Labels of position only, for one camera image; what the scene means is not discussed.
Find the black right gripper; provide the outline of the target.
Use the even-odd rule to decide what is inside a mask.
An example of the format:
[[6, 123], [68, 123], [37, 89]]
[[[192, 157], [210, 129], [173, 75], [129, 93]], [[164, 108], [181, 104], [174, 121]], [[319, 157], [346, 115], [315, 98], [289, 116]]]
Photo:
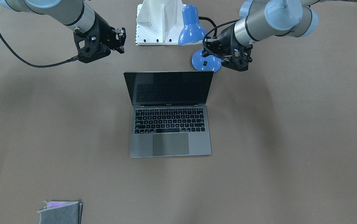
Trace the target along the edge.
[[99, 15], [95, 15], [95, 21], [90, 30], [80, 31], [79, 27], [74, 29], [74, 41], [78, 51], [77, 59], [82, 63], [90, 63], [107, 57], [111, 51], [124, 54], [126, 30], [124, 27], [115, 29]]

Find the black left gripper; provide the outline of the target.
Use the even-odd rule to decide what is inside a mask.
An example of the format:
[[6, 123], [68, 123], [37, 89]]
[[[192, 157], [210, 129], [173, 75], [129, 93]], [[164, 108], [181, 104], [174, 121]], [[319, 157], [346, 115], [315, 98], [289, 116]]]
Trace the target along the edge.
[[225, 68], [239, 72], [247, 71], [249, 63], [253, 61], [251, 57], [253, 42], [246, 41], [245, 44], [241, 44], [235, 36], [234, 25], [225, 28], [218, 36], [209, 36], [221, 26], [223, 24], [213, 28], [204, 36], [201, 56], [214, 56], [221, 59], [221, 65]]

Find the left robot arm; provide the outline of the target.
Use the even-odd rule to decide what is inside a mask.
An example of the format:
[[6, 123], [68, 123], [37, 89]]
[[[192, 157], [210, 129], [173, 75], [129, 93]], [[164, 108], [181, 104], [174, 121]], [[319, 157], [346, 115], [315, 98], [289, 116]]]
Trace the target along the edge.
[[239, 19], [224, 23], [220, 34], [202, 41], [202, 57], [214, 56], [225, 68], [248, 70], [253, 61], [251, 51], [256, 42], [271, 36], [305, 37], [319, 23], [317, 12], [311, 9], [316, 0], [246, 0]]

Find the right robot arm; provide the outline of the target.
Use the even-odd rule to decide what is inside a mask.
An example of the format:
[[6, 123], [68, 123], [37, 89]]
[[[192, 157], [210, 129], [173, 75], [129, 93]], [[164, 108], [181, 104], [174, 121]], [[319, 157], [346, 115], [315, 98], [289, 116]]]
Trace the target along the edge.
[[[16, 12], [48, 15], [73, 31], [77, 56], [49, 67], [76, 60], [90, 63], [107, 57], [111, 51], [124, 53], [125, 28], [110, 26], [83, 0], [0, 0], [0, 5]], [[1, 33], [0, 39], [17, 57]]]

